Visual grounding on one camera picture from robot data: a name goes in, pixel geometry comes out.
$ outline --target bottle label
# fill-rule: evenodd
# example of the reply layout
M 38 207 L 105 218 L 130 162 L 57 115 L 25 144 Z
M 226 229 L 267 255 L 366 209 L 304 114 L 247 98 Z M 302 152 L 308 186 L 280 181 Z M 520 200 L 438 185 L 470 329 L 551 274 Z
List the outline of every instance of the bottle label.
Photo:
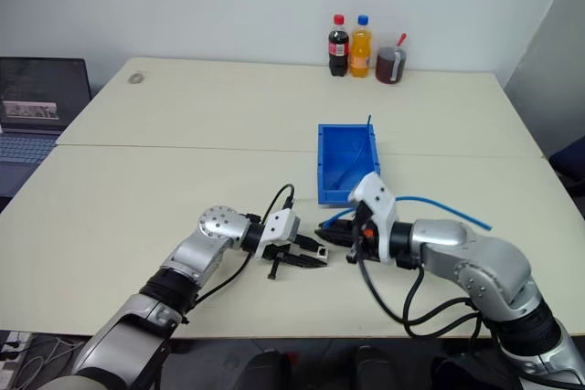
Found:
M 354 69 L 367 69 L 369 57 L 351 57 L 351 67 Z
M 335 57 L 342 57 L 343 55 L 347 55 L 348 53 L 349 43 L 344 43 L 343 45 L 329 43 L 329 55 L 333 55 Z

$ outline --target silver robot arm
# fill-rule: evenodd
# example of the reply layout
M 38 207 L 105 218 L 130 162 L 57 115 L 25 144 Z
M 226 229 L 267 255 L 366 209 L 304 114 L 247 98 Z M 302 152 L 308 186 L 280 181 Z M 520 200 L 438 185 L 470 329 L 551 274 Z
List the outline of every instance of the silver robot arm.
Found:
M 535 382 L 585 384 L 585 363 L 544 302 L 518 248 L 456 221 L 400 223 L 395 198 L 375 173 L 362 180 L 350 200 L 358 204 L 356 217 L 376 224 L 381 262 L 422 265 L 469 294 L 524 388 L 539 387 Z
M 65 376 L 41 387 L 52 389 L 148 388 L 169 354 L 169 340 L 197 303 L 197 293 L 218 267 L 224 251 L 243 248 L 261 258 L 270 244 L 293 241 L 299 219 L 290 209 L 272 213 L 267 226 L 235 210 L 216 206 L 166 258 L 138 294 L 131 296 L 87 342 Z

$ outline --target red straw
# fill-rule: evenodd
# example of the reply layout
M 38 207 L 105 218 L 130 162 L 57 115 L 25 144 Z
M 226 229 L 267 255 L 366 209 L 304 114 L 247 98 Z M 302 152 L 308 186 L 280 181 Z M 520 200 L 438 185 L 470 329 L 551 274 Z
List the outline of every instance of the red straw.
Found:
M 402 43 L 404 43 L 404 40 L 406 40 L 406 37 L 407 37 L 406 32 L 403 32 L 402 35 L 400 36 L 399 42 L 396 44 L 396 46 L 399 47 Z

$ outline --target white wall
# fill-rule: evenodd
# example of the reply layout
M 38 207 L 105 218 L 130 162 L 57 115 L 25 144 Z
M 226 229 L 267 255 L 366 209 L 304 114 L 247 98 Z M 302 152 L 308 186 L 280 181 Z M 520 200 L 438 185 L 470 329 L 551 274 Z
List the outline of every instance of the white wall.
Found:
M 0 54 L 80 56 L 106 82 L 134 55 L 324 64 L 331 15 L 409 33 L 415 69 L 502 83 L 552 0 L 0 0 Z
M 546 155 L 585 136 L 585 0 L 555 0 L 505 92 Z

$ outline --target laptop keyboard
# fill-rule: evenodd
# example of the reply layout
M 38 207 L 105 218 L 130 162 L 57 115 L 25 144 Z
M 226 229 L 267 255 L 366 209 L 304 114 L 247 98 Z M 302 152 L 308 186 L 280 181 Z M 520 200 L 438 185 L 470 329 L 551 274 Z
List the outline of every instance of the laptop keyboard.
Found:
M 41 163 L 55 146 L 55 139 L 0 136 L 0 162 Z

